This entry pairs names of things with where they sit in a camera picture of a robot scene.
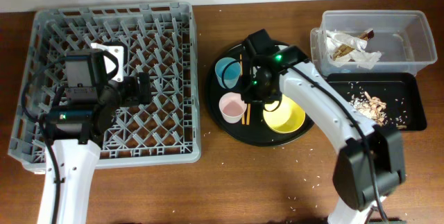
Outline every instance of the crumpled paper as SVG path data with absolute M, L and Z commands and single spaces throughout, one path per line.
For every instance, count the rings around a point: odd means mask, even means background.
M 345 33 L 332 31 L 326 32 L 327 50 L 331 57 L 342 44 L 354 48 L 354 50 L 351 51 L 349 54 L 344 55 L 340 58 L 336 58 L 336 60 L 332 62 L 332 64 L 336 67 L 341 67 L 347 62 L 354 60 L 357 63 L 358 67 L 372 69 L 375 66 L 375 63 L 382 56 L 382 53 L 380 53 L 379 51 L 372 53 L 365 52 L 364 49 L 367 47 L 366 40 L 361 40 L 357 37 L 353 37 Z

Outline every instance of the pink cup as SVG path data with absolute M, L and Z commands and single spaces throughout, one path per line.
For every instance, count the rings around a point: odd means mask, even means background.
M 241 94 L 228 92 L 221 97 L 219 109 L 225 121 L 237 123 L 245 113 L 247 105 L 242 101 Z

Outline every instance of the brown tabletop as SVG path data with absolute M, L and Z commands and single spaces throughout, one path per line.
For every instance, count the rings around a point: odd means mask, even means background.
M 320 26 L 323 12 L 345 9 L 421 10 L 427 16 L 441 57 L 416 77 L 428 127 L 402 134 L 407 181 L 384 208 L 389 217 L 410 223 L 442 223 L 444 0 L 195 6 L 202 157 L 195 164 L 95 171 L 87 223 L 294 223 L 327 217 L 338 200 L 332 184 L 336 155 L 319 128 L 283 147 L 243 144 L 211 120 L 203 85 L 214 59 L 248 34 L 265 28 L 271 37 L 310 54 L 309 33 Z M 44 176 L 24 170 L 6 154 L 33 15 L 0 14 L 0 223 L 35 223 L 42 197 Z

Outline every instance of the black tray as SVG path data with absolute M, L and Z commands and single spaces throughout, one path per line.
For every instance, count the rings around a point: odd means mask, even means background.
M 238 59 L 240 54 L 245 57 L 244 48 L 242 45 L 236 46 L 229 51 L 225 52 L 220 58 L 218 58 L 210 68 L 210 71 L 205 82 L 205 100 L 208 112 L 213 118 L 214 122 L 217 123 L 224 131 L 235 139 L 242 141 L 246 144 L 251 144 L 255 146 L 277 146 L 289 143 L 303 134 L 305 134 L 312 126 L 313 121 L 305 115 L 305 121 L 302 126 L 294 132 L 288 134 L 279 134 L 272 131 L 262 116 L 262 106 L 251 104 L 250 111 L 250 125 L 242 125 L 242 122 L 237 123 L 227 123 L 223 120 L 221 111 L 219 110 L 219 100 L 225 94 L 230 92 L 228 89 L 224 89 L 219 85 L 217 81 L 216 74 L 214 72 L 214 67 L 219 61 L 219 59 L 224 57 L 231 57 Z M 241 79 L 239 79 L 237 85 L 233 89 L 239 89 L 241 84 Z
M 407 127 L 400 130 L 425 130 L 427 127 L 418 85 L 411 74 L 331 74 L 327 82 L 347 102 L 352 100 L 352 95 L 361 97 L 360 92 L 367 91 L 370 96 L 376 96 L 387 103 L 384 112 L 388 119 L 392 118 L 387 125 L 397 123 Z

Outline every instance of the blue cup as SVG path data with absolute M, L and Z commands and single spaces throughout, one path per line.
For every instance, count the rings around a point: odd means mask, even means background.
M 216 72 L 217 80 L 219 81 L 219 85 L 222 88 L 225 88 L 222 83 L 222 72 L 229 65 L 231 62 L 235 61 L 234 58 L 221 58 L 217 63 L 216 67 L 214 68 L 214 71 Z M 225 81 L 225 84 L 227 85 L 228 89 L 233 88 L 236 84 L 241 75 L 241 64 L 239 62 L 236 62 L 234 64 L 231 64 L 227 70 L 225 71 L 225 74 L 223 75 L 223 80 Z

